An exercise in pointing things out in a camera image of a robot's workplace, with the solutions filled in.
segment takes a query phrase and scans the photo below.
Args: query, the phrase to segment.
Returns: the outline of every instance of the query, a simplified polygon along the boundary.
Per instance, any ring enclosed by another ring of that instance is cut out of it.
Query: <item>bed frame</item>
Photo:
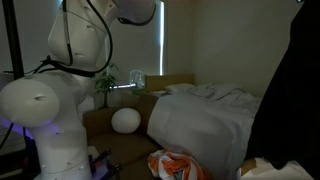
[[[195,84],[194,74],[145,76],[145,90],[147,92],[161,91],[167,85],[179,83]]]

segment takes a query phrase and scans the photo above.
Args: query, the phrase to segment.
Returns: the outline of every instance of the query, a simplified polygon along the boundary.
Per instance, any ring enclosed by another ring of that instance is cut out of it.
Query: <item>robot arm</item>
[[[41,168],[36,179],[92,178],[77,113],[90,77],[81,73],[96,71],[113,20],[143,25],[154,10],[154,0],[64,0],[48,39],[52,60],[47,61],[61,70],[23,77],[0,93],[2,114],[27,127],[36,143]]]
[[[96,70],[97,63],[103,64],[97,60],[105,50],[107,36],[107,49],[111,51],[107,53],[111,56],[108,27],[112,21],[144,25],[155,11],[154,0],[69,0],[62,6],[48,39],[51,57],[73,69],[91,72]]]

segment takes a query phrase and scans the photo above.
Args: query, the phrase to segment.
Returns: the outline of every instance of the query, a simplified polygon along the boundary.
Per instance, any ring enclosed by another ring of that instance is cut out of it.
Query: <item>white ball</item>
[[[112,128],[118,133],[132,133],[140,125],[141,117],[132,108],[123,108],[114,113],[111,119]]]

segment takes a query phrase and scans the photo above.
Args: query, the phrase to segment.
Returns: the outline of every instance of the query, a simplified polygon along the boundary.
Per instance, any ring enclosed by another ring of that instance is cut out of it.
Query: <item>wall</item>
[[[166,74],[192,72],[195,0],[166,0]]]
[[[239,83],[262,96],[287,49],[290,23],[301,4],[294,0],[197,0],[196,5],[196,81]]]
[[[14,0],[24,71],[40,65],[49,54],[48,36],[61,0]],[[0,3],[0,72],[11,71],[7,31]]]

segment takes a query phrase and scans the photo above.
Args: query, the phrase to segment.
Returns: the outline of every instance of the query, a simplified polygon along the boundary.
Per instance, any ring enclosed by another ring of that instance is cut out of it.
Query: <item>white duvet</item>
[[[236,179],[258,105],[242,98],[247,107],[237,109],[230,99],[218,100],[190,93],[160,97],[150,117],[148,135],[164,148],[190,152],[214,179]]]

